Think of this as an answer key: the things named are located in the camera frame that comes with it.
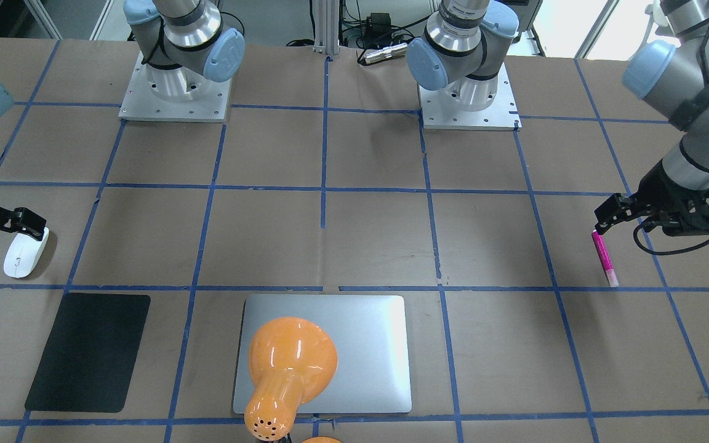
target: white mouse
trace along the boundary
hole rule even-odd
[[[49,233],[48,227],[43,229],[42,241],[25,234],[16,234],[5,257],[5,274],[13,278],[23,278],[31,274],[37,266],[42,250],[46,248]]]

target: white mounting plate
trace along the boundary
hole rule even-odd
[[[513,131],[521,128],[513,88],[503,64],[498,74],[500,87],[494,103],[481,111],[456,109],[455,101],[446,100],[444,90],[427,90],[418,86],[423,108],[423,127],[426,129],[468,129],[483,131]]]
[[[278,317],[319,325],[338,352],[327,388],[302,414],[399,413],[412,409],[404,300],[399,295],[253,294],[245,302],[233,410],[245,412],[254,385],[248,350],[256,330]]]
[[[146,78],[141,53],[130,76],[127,92],[122,99],[119,117],[130,121],[186,121],[199,123],[223,123],[228,111],[228,96],[231,80],[223,83],[206,81],[198,99],[190,102],[169,102],[151,90]]]

